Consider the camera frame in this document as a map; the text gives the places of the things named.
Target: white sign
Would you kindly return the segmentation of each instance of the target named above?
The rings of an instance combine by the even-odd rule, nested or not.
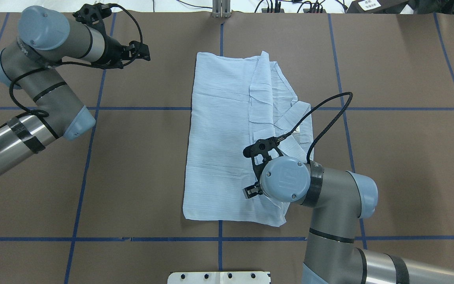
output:
[[[378,0],[360,1],[360,2],[358,2],[358,5],[360,5],[360,8],[364,9],[364,11],[369,11],[371,9],[376,9],[378,7],[381,7]]]

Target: metal bracket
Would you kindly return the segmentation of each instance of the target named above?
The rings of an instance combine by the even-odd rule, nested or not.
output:
[[[167,284],[270,284],[271,273],[266,271],[209,271],[171,273],[167,278]]]
[[[213,18],[230,18],[231,17],[231,0],[213,0]]]

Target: black device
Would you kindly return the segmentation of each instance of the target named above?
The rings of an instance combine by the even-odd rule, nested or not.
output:
[[[443,13],[454,15],[454,0],[410,0],[415,14]]]
[[[376,3],[373,9],[363,9],[364,0],[353,1],[350,7],[346,11],[348,14],[400,14],[402,9],[408,4],[408,0],[377,0],[376,2],[380,5],[378,7]]]

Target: wire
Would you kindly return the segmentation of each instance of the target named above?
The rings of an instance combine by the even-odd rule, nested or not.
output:
[[[323,0],[322,2],[318,2],[316,1],[313,5],[313,7],[307,12],[307,13],[322,13],[323,12],[323,2],[325,2],[325,0]]]
[[[339,0],[335,0],[335,1],[338,2],[339,4],[341,4],[342,8],[344,9],[344,13],[346,14],[346,10],[348,9],[348,6],[346,6],[346,4],[344,3],[344,0],[342,0],[342,3]]]
[[[262,4],[263,1],[264,1],[264,0],[260,0],[259,4],[258,4],[257,7],[255,8],[254,13],[257,13],[258,8],[259,8],[260,4]]]
[[[344,106],[341,108],[341,110],[337,113],[337,115],[330,121],[330,123],[320,132],[320,134],[313,140],[313,142],[311,143],[311,146],[309,147],[309,150],[308,150],[308,154],[306,155],[306,160],[307,160],[307,163],[309,164],[311,159],[310,159],[310,155],[311,155],[311,152],[313,151],[313,148],[315,147],[315,145],[317,144],[317,142],[320,140],[321,137],[323,137],[323,135],[325,135],[327,133],[327,131],[334,125],[334,123],[337,121],[337,119],[339,119],[339,117],[341,117],[341,115],[346,111],[346,108],[348,108],[348,106],[350,105],[352,99],[353,99],[353,93],[352,92],[343,92],[343,93],[340,93],[339,95],[333,95],[332,97],[329,97],[328,99],[324,100],[323,102],[317,104],[317,106],[315,106],[312,110],[310,110],[308,113],[306,113],[302,118],[301,120],[299,120],[299,122],[297,122],[297,124],[294,126],[294,128],[289,131],[288,133],[284,134],[284,135],[281,135],[279,136],[276,140],[278,142],[281,142],[283,140],[285,140],[288,136],[290,136],[296,129],[297,127],[304,121],[304,119],[306,119],[311,113],[313,113],[314,111],[316,111],[318,108],[320,108],[321,106],[323,106],[324,104],[332,101],[333,99],[337,99],[339,97],[344,97],[348,95],[348,100],[346,101],[346,103],[344,104]]]
[[[196,7],[196,8],[213,9],[213,7],[196,6],[196,5],[188,4],[188,3],[183,2],[182,0],[176,0],[176,1],[178,1],[182,4],[185,4],[185,5],[188,5],[188,6]]]
[[[13,79],[11,81],[11,83],[9,84],[9,97],[14,102],[14,104],[17,105],[19,108],[21,108],[23,111],[25,111],[25,113],[36,115],[37,117],[48,117],[49,114],[46,111],[43,111],[43,110],[30,110],[29,108],[26,108],[25,106],[23,106],[17,99],[15,99],[15,96],[13,94],[13,87],[15,86],[15,84],[20,79],[22,79],[24,77],[27,77],[27,76],[29,76],[31,74],[42,72],[42,71],[45,71],[45,70],[48,70],[48,69],[47,68],[38,68],[38,69],[35,69],[35,70],[31,70],[31,71],[26,72],[26,73],[20,75],[19,77]]]
[[[304,1],[301,3],[301,5],[299,6],[299,8],[297,9],[297,13],[301,10],[302,6],[306,3],[309,3],[309,9],[311,10],[311,6],[313,5],[313,3],[311,3],[311,1]]]

